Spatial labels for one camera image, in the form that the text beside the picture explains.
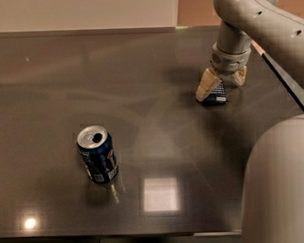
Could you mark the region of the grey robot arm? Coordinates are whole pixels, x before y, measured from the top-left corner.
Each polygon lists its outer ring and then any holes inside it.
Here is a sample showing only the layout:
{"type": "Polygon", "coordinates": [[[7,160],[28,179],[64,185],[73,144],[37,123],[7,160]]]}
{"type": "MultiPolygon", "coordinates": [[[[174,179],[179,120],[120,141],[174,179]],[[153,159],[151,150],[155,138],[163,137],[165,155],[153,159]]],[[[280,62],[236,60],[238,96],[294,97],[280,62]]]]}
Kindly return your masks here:
{"type": "Polygon", "coordinates": [[[224,76],[246,81],[252,43],[264,50],[273,75],[254,96],[278,109],[301,112],[264,132],[250,152],[242,186],[242,243],[304,243],[304,19],[278,0],[213,0],[222,20],[210,67],[196,91],[204,102],[224,76]]]}

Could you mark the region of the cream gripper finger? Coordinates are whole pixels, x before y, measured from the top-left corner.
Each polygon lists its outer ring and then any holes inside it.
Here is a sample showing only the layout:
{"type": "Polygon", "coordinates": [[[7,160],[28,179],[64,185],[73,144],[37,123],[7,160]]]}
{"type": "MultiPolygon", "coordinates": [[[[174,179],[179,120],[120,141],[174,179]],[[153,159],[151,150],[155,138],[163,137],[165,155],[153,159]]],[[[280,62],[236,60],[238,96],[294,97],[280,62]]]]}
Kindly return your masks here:
{"type": "Polygon", "coordinates": [[[208,67],[201,76],[201,81],[195,94],[196,100],[203,102],[221,82],[222,79],[217,76],[216,71],[212,67],[208,67]]]}
{"type": "Polygon", "coordinates": [[[231,77],[233,78],[233,82],[235,83],[236,86],[242,86],[245,84],[246,71],[247,71],[247,67],[243,66],[240,70],[238,70],[237,72],[231,75],[231,77]]]}

